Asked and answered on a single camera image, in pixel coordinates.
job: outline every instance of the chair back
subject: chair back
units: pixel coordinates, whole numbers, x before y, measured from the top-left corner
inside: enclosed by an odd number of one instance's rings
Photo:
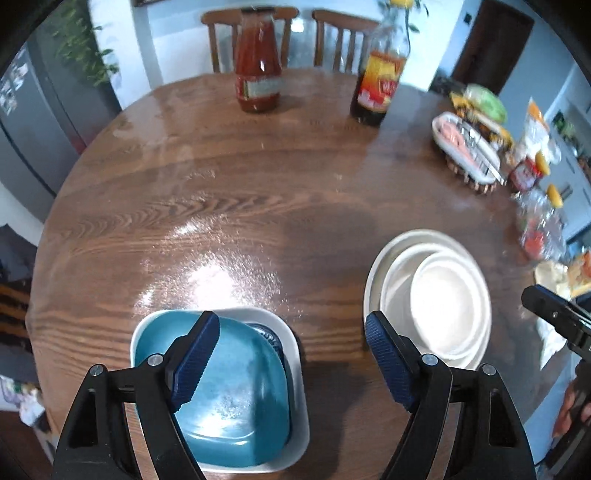
[[[347,50],[347,60],[345,63],[345,72],[353,72],[353,59],[355,58],[355,42],[357,33],[363,34],[361,45],[361,57],[363,58],[369,43],[369,33],[378,26],[378,22],[369,18],[355,17],[353,15],[341,14],[332,10],[314,10],[312,18],[316,20],[316,49],[314,51],[314,66],[321,67],[324,60],[324,26],[326,24],[336,27],[338,33],[336,37],[335,58],[333,59],[333,70],[340,70],[340,58],[343,50],[343,37],[345,30],[350,32],[349,48]]]
[[[293,7],[275,7],[273,18],[283,20],[283,38],[281,40],[280,61],[283,68],[287,67],[287,56],[290,49],[291,21],[300,14],[297,8]],[[238,44],[238,27],[242,23],[242,12],[239,8],[230,8],[227,10],[212,10],[206,12],[201,17],[201,22],[207,25],[209,30],[209,47],[212,54],[212,66],[214,73],[220,73],[219,53],[217,51],[217,25],[229,25],[232,27],[232,66],[235,68],[236,45]]]

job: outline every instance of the bottle label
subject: bottle label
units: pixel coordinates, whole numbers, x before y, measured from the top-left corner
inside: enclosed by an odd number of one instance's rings
[[[403,57],[373,51],[359,87],[358,103],[372,112],[385,113],[396,93],[405,64]]]
[[[236,95],[240,100],[267,98],[281,92],[281,77],[248,77],[236,79]]]

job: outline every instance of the doorway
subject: doorway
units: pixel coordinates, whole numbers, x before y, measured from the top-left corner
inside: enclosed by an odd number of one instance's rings
[[[499,95],[530,37],[534,20],[496,0],[483,0],[452,78]]]

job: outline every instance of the tomato sauce jar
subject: tomato sauce jar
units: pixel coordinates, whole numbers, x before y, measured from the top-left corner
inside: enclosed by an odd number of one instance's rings
[[[236,97],[245,112],[274,109],[281,95],[273,7],[242,9],[242,32],[236,53]]]

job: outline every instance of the wooden table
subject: wooden table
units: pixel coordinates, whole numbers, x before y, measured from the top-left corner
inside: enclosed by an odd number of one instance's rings
[[[301,341],[311,428],[302,460],[265,478],[379,478],[408,417],[363,350],[363,288],[380,249],[416,228],[445,232],[476,258],[493,309],[485,361],[523,417],[539,401],[540,341],[519,307],[532,270],[515,208],[506,191],[477,196],[447,169],[431,120],[448,101],[400,87],[374,129],[348,115],[354,77],[292,70],[284,79],[268,115],[240,111],[232,75],[162,87],[74,167],[46,223],[27,315],[58,429],[92,364],[129,365],[129,340],[149,312],[258,306]]]

